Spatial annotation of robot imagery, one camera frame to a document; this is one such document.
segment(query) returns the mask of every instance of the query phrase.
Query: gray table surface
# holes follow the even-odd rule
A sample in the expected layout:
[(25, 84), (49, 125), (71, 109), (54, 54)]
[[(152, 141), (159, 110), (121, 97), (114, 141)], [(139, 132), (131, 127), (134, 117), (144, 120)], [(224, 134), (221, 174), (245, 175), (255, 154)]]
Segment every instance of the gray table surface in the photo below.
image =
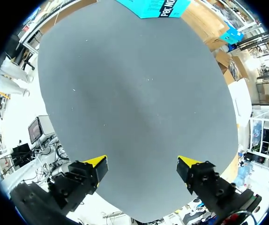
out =
[(177, 156), (222, 172), (238, 146), (232, 99), (206, 45), (180, 18), (140, 19), (113, 0), (46, 33), (40, 88), (72, 161), (108, 156), (97, 193), (141, 222), (193, 199)]

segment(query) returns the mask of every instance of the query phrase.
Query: cable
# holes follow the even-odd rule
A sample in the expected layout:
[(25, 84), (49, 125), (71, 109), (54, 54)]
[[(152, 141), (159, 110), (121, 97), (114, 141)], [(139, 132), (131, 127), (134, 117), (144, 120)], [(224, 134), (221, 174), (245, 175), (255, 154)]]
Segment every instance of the cable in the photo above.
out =
[(37, 39), (36, 39), (36, 36), (33, 37), (38, 43), (40, 43)]
[(58, 147), (56, 147), (55, 148), (55, 153), (58, 155), (58, 157), (60, 158), (60, 159), (62, 159), (62, 160), (69, 160), (69, 158), (68, 157), (63, 157), (63, 156), (61, 156), (63, 153), (65, 153), (65, 152), (62, 152), (61, 154), (59, 154), (59, 148), (60, 147), (62, 147), (62, 146), (58, 146)]
[(63, 3), (64, 3), (64, 2), (62, 2), (61, 5), (60, 5), (59, 12), (58, 12), (58, 14), (56, 15), (56, 18), (55, 18), (55, 21), (54, 21), (54, 25), (56, 24), (56, 21), (57, 21), (57, 19), (58, 19), (59, 14), (60, 14), (60, 9), (61, 9)]
[(32, 179), (26, 179), (26, 180), (22, 180), (22, 181), (27, 181), (27, 180), (33, 180), (33, 179), (35, 179), (37, 177), (37, 170), (36, 170), (36, 176), (34, 177), (34, 178), (32, 178)]
[(232, 216), (233, 214), (242, 214), (242, 213), (246, 213), (247, 215), (251, 216), (253, 221), (254, 221), (254, 225), (257, 225), (257, 222), (256, 222), (254, 215), (247, 210), (239, 210), (239, 211), (231, 212), (228, 217)]
[(42, 156), (49, 155), (50, 153), (51, 153), (51, 148), (49, 147), (49, 152), (48, 152), (48, 153), (46, 153), (46, 154), (43, 154), (43, 153), (42, 153)]
[(30, 150), (29, 152), (27, 152), (22, 158), (20, 158), (19, 160), (17, 160), (17, 162), (15, 162), (10, 168), (8, 168), (8, 169), (2, 174), (2, 176), (3, 176), (4, 174), (6, 174), (11, 168), (13, 168), (14, 166), (16, 166), (16, 164), (19, 164), (25, 157), (28, 156), (28, 153), (30, 153), (30, 152), (31, 152), (31, 150)]

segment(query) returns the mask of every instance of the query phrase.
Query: shelf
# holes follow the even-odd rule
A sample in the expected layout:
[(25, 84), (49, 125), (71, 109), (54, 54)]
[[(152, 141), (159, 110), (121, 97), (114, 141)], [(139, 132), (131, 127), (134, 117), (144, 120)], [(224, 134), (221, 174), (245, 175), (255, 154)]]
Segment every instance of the shelf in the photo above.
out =
[(263, 153), (260, 153), (260, 152), (257, 152), (257, 151), (247, 150), (247, 152), (250, 152), (252, 154), (255, 154), (255, 155), (258, 155), (258, 156), (265, 157), (265, 158), (268, 158), (269, 159), (269, 156), (268, 155), (263, 154)]

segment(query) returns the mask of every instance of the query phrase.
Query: floor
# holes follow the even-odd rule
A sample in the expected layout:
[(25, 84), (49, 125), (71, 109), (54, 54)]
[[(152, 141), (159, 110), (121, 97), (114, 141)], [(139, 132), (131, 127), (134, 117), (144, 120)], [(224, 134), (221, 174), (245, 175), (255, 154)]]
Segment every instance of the floor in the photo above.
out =
[[(247, 55), (236, 53), (244, 61)], [(26, 67), (26, 72), (34, 77), (32, 83), (27, 84), (24, 82), (17, 82), (21, 87), (27, 88), (30, 91), (29, 97), (21, 97), (12, 95), (11, 99), (7, 102), (6, 110), (3, 113), (3, 120), (0, 122), (0, 130), (3, 137), (3, 142), (8, 148), (14, 148), (18, 145), (19, 140), (22, 143), (28, 143), (31, 146), (28, 134), (28, 126), (39, 115), (47, 115), (44, 101), (41, 96), (39, 79), (37, 74), (37, 58), (30, 59), (32, 65), (36, 68), (34, 71), (29, 66)], [(257, 90), (254, 85), (250, 86), (252, 100), (257, 100)], [(238, 129), (239, 144), (242, 148), (246, 149), (249, 144), (249, 126), (239, 127)], [(81, 204), (74, 213), (69, 213), (68, 217), (74, 221), (81, 220), (84, 223), (102, 225), (104, 224), (105, 215), (119, 211), (116, 207), (112, 206), (97, 193), (89, 195), (84, 199), (84, 205)]]

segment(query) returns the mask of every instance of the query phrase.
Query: screw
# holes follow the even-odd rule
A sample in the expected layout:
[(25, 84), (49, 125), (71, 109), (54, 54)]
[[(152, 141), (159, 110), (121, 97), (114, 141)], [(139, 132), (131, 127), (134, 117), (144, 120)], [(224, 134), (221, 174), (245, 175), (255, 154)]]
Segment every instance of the screw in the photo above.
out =
[(223, 189), (219, 189), (217, 191), (217, 193), (216, 193), (216, 196), (218, 197), (218, 196), (222, 195), (223, 193), (224, 193), (224, 190)]
[(206, 180), (208, 180), (208, 176), (206, 176), (206, 175), (204, 175), (203, 177), (202, 177), (202, 181), (206, 181)]

